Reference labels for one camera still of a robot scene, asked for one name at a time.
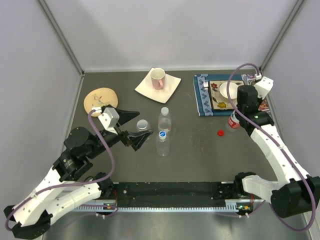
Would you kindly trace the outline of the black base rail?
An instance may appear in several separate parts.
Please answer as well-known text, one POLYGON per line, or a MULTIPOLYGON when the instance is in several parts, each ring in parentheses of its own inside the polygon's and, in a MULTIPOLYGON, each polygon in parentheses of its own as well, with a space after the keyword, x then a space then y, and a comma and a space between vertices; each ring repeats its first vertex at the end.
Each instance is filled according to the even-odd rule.
POLYGON ((100 198, 115 200, 122 208, 224 207, 226 200, 253 204, 252 197, 240 195, 233 182, 119 182, 100 198))

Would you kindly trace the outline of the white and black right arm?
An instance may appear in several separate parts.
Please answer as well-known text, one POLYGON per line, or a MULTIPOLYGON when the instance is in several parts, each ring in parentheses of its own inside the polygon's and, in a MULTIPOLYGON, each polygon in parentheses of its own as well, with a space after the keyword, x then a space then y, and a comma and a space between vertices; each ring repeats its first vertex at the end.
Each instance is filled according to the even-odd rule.
POLYGON ((259 110, 261 102, 254 86, 238 87, 235 116, 264 154, 277 181, 247 175, 233 185, 233 192, 239 198, 250 193, 260 197, 282 219, 306 212, 315 214, 320 200, 320 178, 310 176, 295 160, 273 119, 259 110))

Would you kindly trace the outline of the metal frame post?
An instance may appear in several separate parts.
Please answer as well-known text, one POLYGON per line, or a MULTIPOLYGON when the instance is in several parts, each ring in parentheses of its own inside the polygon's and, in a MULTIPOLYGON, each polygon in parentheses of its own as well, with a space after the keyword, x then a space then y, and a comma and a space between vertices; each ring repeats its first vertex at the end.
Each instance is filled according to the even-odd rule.
POLYGON ((276 38, 274 39, 270 49, 268 50, 264 60, 262 61, 261 66, 259 67, 259 70, 263 72, 267 66, 269 65, 272 57, 274 56, 275 52, 277 51, 278 47, 280 46, 282 40, 284 39, 287 31, 291 27, 292 23, 294 22, 295 18, 303 8, 305 4, 305 0, 296 0, 292 10, 289 12, 288 17, 285 19, 285 22, 283 23, 280 31, 278 32, 276 38))
POLYGON ((46 16, 47 20, 49 21, 51 27, 53 28, 54 33, 56 34, 59 42, 62 44, 62 47, 67 54, 68 58, 70 59, 71 63, 77 70, 77 72, 83 76, 84 70, 81 67, 79 61, 76 58, 76 55, 74 54, 71 46, 69 45, 63 31, 61 30, 56 18, 54 17, 49 5, 45 0, 36 0, 36 2, 39 4, 40 8, 42 9, 44 15, 46 16))

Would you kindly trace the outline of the clear bottle with red label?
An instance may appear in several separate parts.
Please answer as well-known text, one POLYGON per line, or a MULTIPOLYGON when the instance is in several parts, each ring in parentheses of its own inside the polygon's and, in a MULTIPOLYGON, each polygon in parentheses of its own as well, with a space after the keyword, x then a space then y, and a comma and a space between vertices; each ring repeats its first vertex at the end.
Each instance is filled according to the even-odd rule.
POLYGON ((228 118, 226 125, 226 129, 230 132, 235 132, 240 127, 240 121, 236 117, 236 111, 234 110, 230 117, 228 118))

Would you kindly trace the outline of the pink ceramic mug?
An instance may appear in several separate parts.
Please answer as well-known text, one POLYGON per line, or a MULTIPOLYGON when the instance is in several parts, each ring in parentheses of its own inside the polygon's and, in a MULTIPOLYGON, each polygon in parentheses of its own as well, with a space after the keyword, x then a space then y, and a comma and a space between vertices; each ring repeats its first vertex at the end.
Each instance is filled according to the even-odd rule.
POLYGON ((166 72, 162 68, 154 68, 150 72, 152 86, 156 90, 162 90, 165 85, 166 72))

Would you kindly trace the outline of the short clear capped bottle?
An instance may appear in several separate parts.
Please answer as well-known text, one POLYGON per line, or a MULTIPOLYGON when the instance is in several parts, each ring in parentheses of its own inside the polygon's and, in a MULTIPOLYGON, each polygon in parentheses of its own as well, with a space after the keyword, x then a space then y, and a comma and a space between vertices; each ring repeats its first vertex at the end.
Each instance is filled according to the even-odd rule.
POLYGON ((145 119, 140 119, 137 123, 136 123, 136 129, 139 132, 147 132, 147 131, 152 131, 152 127, 150 125, 150 123, 145 120, 145 119))

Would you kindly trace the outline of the blue patterned placemat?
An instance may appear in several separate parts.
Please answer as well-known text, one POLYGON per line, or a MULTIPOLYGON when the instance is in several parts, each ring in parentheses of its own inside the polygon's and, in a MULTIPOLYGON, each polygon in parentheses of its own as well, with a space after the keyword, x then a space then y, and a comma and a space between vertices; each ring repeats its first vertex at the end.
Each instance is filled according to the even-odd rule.
POLYGON ((193 87, 197 104, 197 111, 200 117, 209 116, 230 116, 231 110, 214 110, 212 107, 211 96, 208 89, 203 87, 204 81, 227 81, 229 74, 196 74, 193 77, 193 87))

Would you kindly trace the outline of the white square plate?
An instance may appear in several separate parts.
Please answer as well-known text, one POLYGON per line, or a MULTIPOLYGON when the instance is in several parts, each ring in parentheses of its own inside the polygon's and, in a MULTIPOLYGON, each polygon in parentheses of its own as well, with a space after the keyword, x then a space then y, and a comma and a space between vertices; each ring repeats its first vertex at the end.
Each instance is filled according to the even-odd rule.
POLYGON ((165 104, 180 82, 180 78, 167 74, 164 69, 152 67, 134 90, 151 100, 165 104))

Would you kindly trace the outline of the beige oval painted plate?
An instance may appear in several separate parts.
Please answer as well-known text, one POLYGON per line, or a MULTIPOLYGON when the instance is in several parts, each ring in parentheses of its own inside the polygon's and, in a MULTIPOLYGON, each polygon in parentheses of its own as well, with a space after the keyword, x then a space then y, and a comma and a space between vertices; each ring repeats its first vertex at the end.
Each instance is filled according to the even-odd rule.
POLYGON ((111 105, 114 108, 117 108, 119 104, 118 96, 116 92, 107 87, 97 88, 84 98, 83 106, 87 114, 90 113, 92 108, 102 107, 111 105))

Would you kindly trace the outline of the clear bottle with blue cap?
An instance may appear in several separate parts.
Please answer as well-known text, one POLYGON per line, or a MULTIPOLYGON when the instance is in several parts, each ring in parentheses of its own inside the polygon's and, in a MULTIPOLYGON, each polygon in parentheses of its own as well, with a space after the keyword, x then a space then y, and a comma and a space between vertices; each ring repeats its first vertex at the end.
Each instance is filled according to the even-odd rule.
POLYGON ((170 137, 164 130, 161 130, 156 137, 157 154, 161 157, 168 156, 170 153, 170 146, 170 137))

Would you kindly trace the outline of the silver fork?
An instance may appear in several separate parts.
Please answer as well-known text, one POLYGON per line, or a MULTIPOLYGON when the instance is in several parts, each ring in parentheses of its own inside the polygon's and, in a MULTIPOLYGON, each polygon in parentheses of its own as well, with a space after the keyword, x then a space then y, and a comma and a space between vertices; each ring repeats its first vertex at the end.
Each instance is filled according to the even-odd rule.
POLYGON ((209 82, 207 80, 205 80, 203 82, 203 87, 207 90, 209 88, 209 82))

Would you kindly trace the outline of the red bottle cap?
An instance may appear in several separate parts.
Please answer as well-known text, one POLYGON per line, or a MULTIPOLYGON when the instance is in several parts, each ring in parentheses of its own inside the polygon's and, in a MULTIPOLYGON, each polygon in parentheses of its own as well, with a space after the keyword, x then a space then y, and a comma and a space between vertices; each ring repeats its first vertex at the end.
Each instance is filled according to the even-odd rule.
POLYGON ((225 135, 225 132, 224 132, 222 129, 220 129, 220 130, 218 130, 217 134, 218 134, 220 137, 222 137, 222 136, 225 135))

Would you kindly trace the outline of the white ceramic bowl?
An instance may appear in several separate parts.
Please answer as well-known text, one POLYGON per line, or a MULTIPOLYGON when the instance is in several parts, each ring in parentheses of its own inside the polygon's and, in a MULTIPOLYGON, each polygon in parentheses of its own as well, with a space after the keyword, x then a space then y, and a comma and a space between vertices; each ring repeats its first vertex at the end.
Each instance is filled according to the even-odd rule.
POLYGON ((219 87, 219 93, 226 99, 228 99, 228 93, 231 100, 234 100, 237 98, 238 95, 238 85, 231 82, 228 86, 227 82, 224 82, 219 87))

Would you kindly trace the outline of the clear bottle with white cap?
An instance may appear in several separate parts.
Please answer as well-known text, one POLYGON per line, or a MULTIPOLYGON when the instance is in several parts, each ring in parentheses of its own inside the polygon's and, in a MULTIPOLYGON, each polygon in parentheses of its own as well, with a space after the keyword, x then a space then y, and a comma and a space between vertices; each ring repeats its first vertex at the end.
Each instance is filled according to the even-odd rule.
POLYGON ((168 107, 162 107, 158 117, 158 131, 164 131, 167 135, 171 133, 172 117, 168 107))

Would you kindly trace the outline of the left metal frame post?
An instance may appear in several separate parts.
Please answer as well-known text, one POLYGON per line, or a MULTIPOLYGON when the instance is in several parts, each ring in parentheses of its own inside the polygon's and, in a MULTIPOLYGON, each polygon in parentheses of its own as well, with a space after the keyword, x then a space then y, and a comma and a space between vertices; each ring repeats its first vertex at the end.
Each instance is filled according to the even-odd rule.
POLYGON ((77 70, 77 72, 83 76, 84 70, 81 67, 79 61, 76 58, 76 55, 74 54, 71 46, 69 45, 63 31, 61 30, 56 18, 54 17, 49 5, 45 0, 36 0, 36 2, 39 4, 40 8, 42 9, 44 15, 46 16, 47 20, 49 21, 51 27, 53 28, 54 33, 56 34, 59 42, 62 44, 62 47, 67 54, 68 58, 70 59, 71 63, 77 70))

